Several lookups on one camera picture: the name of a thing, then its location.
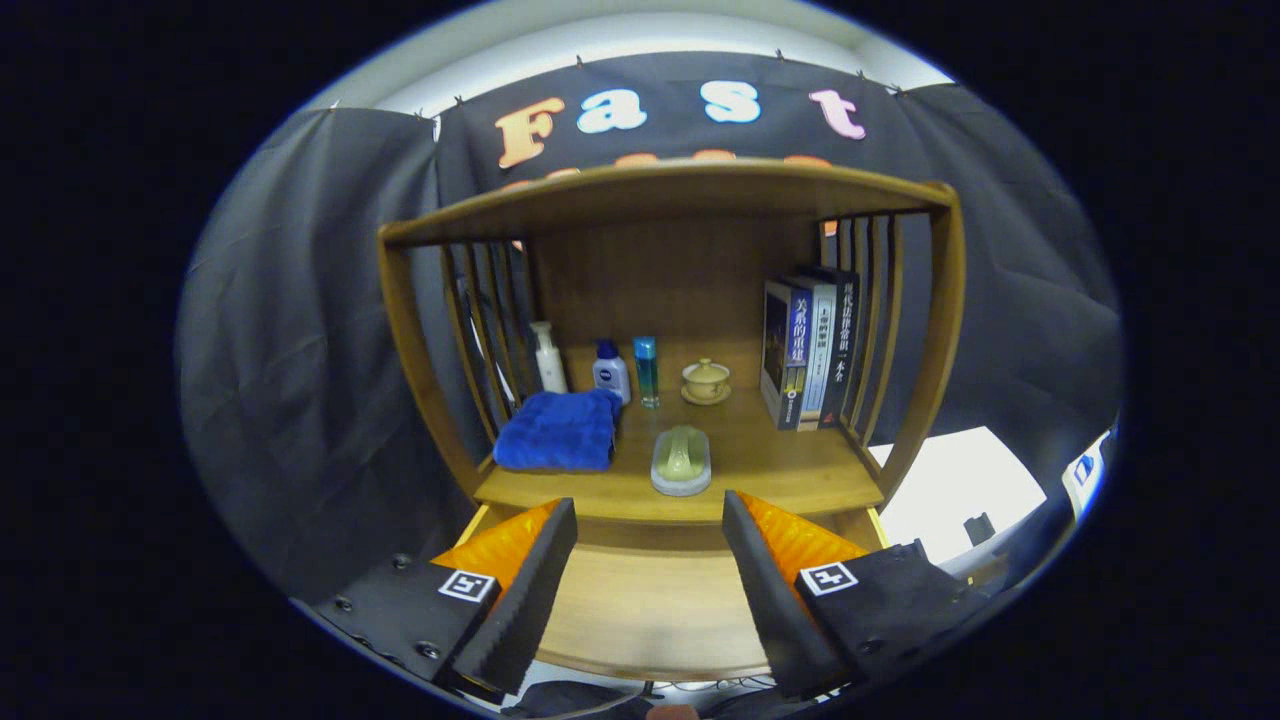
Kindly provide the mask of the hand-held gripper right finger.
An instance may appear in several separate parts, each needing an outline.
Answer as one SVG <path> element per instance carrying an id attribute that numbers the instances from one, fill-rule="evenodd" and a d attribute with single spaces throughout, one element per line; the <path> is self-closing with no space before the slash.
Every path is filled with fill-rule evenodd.
<path id="1" fill-rule="evenodd" d="M 787 697 L 891 682 L 959 639 L 991 602 L 915 544 L 865 550 L 741 491 L 724 495 L 722 532 Z"/>

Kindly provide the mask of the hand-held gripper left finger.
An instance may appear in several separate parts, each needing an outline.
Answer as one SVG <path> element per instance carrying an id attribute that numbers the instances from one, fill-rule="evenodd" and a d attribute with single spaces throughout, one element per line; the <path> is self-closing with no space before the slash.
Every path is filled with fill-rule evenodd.
<path id="1" fill-rule="evenodd" d="M 579 537 L 556 498 L 430 559 L 397 555 L 310 606 L 340 642 L 454 694 L 516 694 Z"/>

